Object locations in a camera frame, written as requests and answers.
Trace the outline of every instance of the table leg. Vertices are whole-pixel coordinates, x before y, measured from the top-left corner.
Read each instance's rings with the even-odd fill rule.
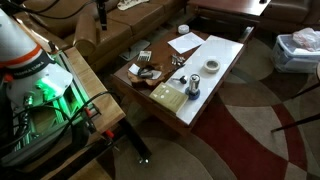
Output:
[[[311,121],[315,121],[315,120],[319,120],[319,119],[320,119],[320,113],[316,114],[314,116],[299,120],[297,122],[294,122],[294,123],[291,123],[291,124],[288,124],[288,125],[273,129],[273,130],[271,130],[271,132],[280,131],[280,130],[283,130],[283,129],[287,129],[287,128],[290,128],[290,127],[293,127],[293,126],[297,126],[297,125],[300,125],[300,124],[305,124],[307,122],[311,122]]]
[[[148,147],[144,144],[140,136],[137,134],[137,132],[133,129],[131,124],[125,118],[121,119],[118,123],[124,130],[124,133],[127,135],[132,145],[138,151],[141,157],[140,163],[148,163],[148,158],[151,156],[151,152],[148,149]]]
[[[307,89],[299,92],[298,94],[292,96],[291,98],[292,98],[292,99],[293,99],[293,98],[296,98],[296,97],[298,97],[298,96],[300,96],[300,95],[302,95],[302,94],[304,94],[304,93],[306,93],[306,92],[308,92],[308,91],[311,91],[311,90],[313,90],[313,89],[315,89],[315,88],[317,88],[317,87],[319,87],[319,86],[320,86],[320,83],[317,83],[317,84],[315,84],[315,85],[313,85],[313,86],[311,86],[311,87],[308,87]]]

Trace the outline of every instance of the paper sheet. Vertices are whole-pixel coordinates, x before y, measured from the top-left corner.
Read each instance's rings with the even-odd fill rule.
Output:
[[[193,32],[180,36],[176,39],[169,41],[168,43],[180,54],[189,51],[192,48],[200,46],[205,41]]]

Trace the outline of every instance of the coffee table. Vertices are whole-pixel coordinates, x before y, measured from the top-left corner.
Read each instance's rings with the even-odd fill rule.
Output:
[[[197,47],[183,53],[182,56],[187,59],[186,65],[170,75],[180,77],[180,75],[186,72],[188,72],[187,75],[189,75],[189,73],[199,74],[201,78],[201,94],[197,100],[188,100],[176,115],[168,112],[164,107],[155,103],[148,97],[152,91],[152,87],[135,86],[135,84],[132,84],[129,80],[128,69],[133,63],[137,62],[137,58],[134,58],[131,62],[128,62],[113,74],[111,76],[112,83],[119,92],[138,102],[145,110],[149,111],[180,134],[186,135],[190,132],[197,119],[206,108],[208,102],[210,102],[213,95],[218,91],[228,73],[237,62],[245,49],[246,43],[253,34],[253,31],[253,27],[248,27],[242,36],[239,37],[239,42],[210,36],[209,34],[200,31],[192,31],[202,39],[207,40],[207,43],[203,44],[200,48]],[[152,51],[151,61],[160,60],[164,63],[171,63],[171,55],[178,53],[167,42],[179,36],[180,35],[177,34],[176,30],[172,30],[158,42],[149,46],[147,50]],[[203,62],[210,57],[220,59],[222,64],[221,69],[215,75],[205,74],[203,70],[201,70]],[[168,80],[168,78],[170,78],[170,76],[168,76],[164,82],[167,81],[168,84],[182,92],[184,92],[185,87],[188,86],[188,84],[177,84],[176,82]]]
[[[227,13],[260,16],[271,0],[189,0],[188,4],[198,8]]]

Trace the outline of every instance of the white paper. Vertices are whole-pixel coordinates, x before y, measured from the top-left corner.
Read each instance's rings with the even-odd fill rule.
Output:
[[[136,64],[132,64],[131,67],[129,68],[129,71],[134,75],[138,75],[139,69],[140,69],[139,66],[137,66]],[[151,79],[158,79],[161,75],[161,71],[152,70],[151,72],[153,74]]]
[[[200,46],[205,41],[193,32],[180,36],[176,39],[169,41],[168,43],[180,54],[189,51],[192,48]]]

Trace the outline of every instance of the box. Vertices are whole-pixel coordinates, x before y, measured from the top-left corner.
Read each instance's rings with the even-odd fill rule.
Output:
[[[271,60],[278,72],[315,73],[320,62],[320,51],[302,49],[292,34],[279,35],[272,50]]]

